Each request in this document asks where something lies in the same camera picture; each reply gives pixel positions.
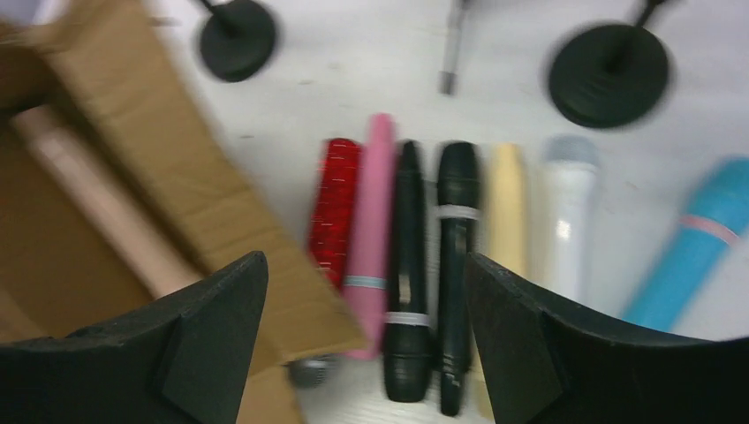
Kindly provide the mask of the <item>shock mount stand round base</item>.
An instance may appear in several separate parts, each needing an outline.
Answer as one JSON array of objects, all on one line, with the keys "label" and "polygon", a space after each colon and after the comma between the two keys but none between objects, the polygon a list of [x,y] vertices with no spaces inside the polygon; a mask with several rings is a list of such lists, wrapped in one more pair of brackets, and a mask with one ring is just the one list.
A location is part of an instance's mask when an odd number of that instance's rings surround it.
[{"label": "shock mount stand round base", "polygon": [[576,125],[611,129],[643,118],[670,83],[670,55],[647,23],[663,1],[645,1],[632,24],[592,26],[558,50],[548,94]]}]

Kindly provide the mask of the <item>brown cardboard box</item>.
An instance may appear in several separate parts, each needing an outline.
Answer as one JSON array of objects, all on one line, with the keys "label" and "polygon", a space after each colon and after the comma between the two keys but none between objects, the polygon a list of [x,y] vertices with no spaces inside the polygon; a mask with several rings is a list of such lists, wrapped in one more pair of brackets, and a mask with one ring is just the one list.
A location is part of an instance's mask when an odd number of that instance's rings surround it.
[{"label": "brown cardboard box", "polygon": [[1,19],[1,346],[67,337],[160,299],[12,126],[39,106],[83,137],[201,280],[251,252],[266,256],[266,298],[233,423],[300,423],[286,364],[361,346],[362,333],[219,148],[139,1],[73,1],[40,26]]}]

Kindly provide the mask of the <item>white microphone grey head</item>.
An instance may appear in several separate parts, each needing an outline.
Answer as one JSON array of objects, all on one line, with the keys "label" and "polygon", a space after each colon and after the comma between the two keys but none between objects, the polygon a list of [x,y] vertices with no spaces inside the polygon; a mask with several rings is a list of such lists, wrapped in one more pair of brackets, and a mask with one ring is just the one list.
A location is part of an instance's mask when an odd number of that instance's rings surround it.
[{"label": "white microphone grey head", "polygon": [[551,291],[586,303],[592,216],[601,180],[597,147],[578,135],[547,144],[540,167],[543,245],[540,279]]}]

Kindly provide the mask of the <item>cream white microphone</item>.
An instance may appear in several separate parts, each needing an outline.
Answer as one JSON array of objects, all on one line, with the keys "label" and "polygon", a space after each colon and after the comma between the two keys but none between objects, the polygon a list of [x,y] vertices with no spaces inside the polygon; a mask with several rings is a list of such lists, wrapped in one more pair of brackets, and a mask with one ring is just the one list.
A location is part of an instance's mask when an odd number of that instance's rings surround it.
[{"label": "cream white microphone", "polygon": [[529,276],[526,168],[517,144],[495,146],[483,182],[480,251],[523,277]]}]

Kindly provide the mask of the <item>teal microphone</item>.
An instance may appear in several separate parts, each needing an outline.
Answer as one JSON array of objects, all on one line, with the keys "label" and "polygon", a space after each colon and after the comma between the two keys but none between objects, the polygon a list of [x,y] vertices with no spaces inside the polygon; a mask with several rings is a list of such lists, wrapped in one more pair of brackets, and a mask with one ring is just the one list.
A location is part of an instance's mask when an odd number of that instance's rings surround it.
[{"label": "teal microphone", "polygon": [[622,319],[669,332],[730,246],[748,228],[748,159],[730,157],[703,179],[677,230]]}]

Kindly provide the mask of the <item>red glitter microphone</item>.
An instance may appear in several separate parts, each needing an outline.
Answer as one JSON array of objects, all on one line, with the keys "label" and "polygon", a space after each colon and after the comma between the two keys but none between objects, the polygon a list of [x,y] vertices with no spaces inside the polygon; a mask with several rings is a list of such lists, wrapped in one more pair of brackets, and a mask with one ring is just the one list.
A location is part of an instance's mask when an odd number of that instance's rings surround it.
[{"label": "red glitter microphone", "polygon": [[310,216],[307,251],[337,295],[343,290],[361,152],[350,139],[325,143]]}]

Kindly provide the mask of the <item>peach pink microphone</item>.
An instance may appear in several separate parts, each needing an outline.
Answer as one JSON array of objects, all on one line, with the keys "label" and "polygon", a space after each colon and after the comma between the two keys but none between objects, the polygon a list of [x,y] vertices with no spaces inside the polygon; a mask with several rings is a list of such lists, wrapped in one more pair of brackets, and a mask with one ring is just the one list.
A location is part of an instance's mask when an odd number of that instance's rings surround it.
[{"label": "peach pink microphone", "polygon": [[115,175],[48,106],[20,112],[11,124],[27,149],[155,298],[202,279],[126,192]]}]

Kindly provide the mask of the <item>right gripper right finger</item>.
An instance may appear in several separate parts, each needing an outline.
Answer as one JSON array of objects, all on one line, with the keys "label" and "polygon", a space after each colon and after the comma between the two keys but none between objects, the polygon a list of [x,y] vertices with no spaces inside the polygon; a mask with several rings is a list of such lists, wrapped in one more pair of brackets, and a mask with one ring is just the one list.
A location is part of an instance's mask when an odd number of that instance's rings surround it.
[{"label": "right gripper right finger", "polygon": [[484,255],[466,301],[498,423],[745,423],[748,342],[621,321]]}]

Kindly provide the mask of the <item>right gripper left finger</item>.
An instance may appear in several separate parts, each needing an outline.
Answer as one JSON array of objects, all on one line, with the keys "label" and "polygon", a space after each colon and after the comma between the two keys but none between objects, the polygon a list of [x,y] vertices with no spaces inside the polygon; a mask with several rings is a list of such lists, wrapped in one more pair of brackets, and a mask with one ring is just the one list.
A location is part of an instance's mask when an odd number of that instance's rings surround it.
[{"label": "right gripper left finger", "polygon": [[2,344],[2,422],[235,422],[268,280],[251,252],[67,337]]}]

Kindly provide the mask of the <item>clip mic stand round base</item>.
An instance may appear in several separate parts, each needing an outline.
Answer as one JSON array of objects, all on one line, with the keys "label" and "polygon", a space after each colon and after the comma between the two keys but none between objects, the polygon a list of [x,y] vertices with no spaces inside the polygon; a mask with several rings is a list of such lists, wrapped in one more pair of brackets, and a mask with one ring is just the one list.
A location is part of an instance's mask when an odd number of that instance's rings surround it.
[{"label": "clip mic stand round base", "polygon": [[279,41],[279,25],[271,10],[252,0],[214,4],[200,0],[208,11],[198,36],[202,63],[219,80],[236,83],[260,71]]}]

